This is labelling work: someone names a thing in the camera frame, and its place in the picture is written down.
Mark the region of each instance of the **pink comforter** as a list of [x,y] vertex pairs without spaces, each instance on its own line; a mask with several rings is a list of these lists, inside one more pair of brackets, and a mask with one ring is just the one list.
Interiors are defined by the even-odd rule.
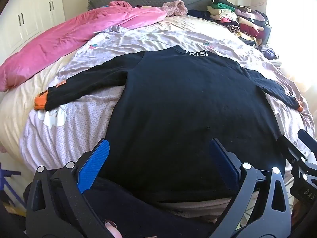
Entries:
[[137,7],[111,2],[45,31],[0,66],[0,91],[21,85],[34,74],[83,46],[95,34],[110,26],[135,29],[159,22],[166,12],[157,7]]

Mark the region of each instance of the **blue gripper pad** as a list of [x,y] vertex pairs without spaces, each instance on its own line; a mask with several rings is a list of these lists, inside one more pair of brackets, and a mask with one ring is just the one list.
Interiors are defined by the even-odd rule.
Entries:
[[241,175],[239,169],[241,166],[240,160],[235,154],[226,151],[218,139],[210,141],[209,153],[226,187],[229,190],[238,192]]
[[311,152],[317,152],[317,141],[303,129],[297,133],[298,138],[310,149]]
[[107,140],[102,140],[94,147],[93,153],[78,173],[77,187],[82,194],[92,186],[109,155],[109,151],[110,145]]

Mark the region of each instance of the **cream bed sheet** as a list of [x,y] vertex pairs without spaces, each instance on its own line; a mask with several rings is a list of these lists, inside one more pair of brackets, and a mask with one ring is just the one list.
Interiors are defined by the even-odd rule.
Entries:
[[8,152],[13,158],[24,163],[19,149],[19,139],[26,120],[34,107],[34,98],[47,88],[56,76],[77,52],[63,56],[41,72],[34,75],[17,88],[5,93],[0,100],[0,151]]

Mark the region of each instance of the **bed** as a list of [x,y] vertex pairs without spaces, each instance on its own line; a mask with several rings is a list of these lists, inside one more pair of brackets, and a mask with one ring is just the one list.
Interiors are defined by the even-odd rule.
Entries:
[[[89,0],[89,9],[107,5],[112,0]],[[174,0],[124,0],[133,6],[161,6]],[[202,10],[211,0],[183,0],[188,9]],[[296,85],[288,80],[264,56],[244,44],[226,28],[195,17],[166,17],[164,20],[129,30],[113,26],[101,31],[80,49],[61,57],[31,79],[6,93],[0,104],[0,149],[24,162],[33,171],[39,165],[49,169],[60,168],[68,161],[76,161],[82,153],[90,151],[106,134],[112,111],[120,99],[124,86],[93,92],[76,101],[61,105],[52,111],[35,111],[34,98],[48,87],[75,74],[102,64],[115,56],[139,51],[157,51],[180,45],[187,51],[210,50],[231,58],[241,67],[260,72],[277,81],[289,95],[301,101],[303,111],[293,110],[266,94],[282,134],[285,134],[312,162],[315,158],[297,138],[299,129],[312,137],[313,118],[306,100]],[[289,179],[290,165],[286,165]],[[218,216],[229,199],[220,199],[204,205],[169,205],[172,209],[187,210],[187,217],[199,216],[197,209],[213,208]]]

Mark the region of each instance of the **green folded garment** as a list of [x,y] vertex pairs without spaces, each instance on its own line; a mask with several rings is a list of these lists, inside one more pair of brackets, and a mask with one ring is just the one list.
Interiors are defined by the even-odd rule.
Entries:
[[235,8],[229,6],[229,5],[226,5],[226,4],[223,4],[223,3],[216,3],[216,4],[212,4],[211,5],[214,9],[229,9],[231,11],[235,11]]

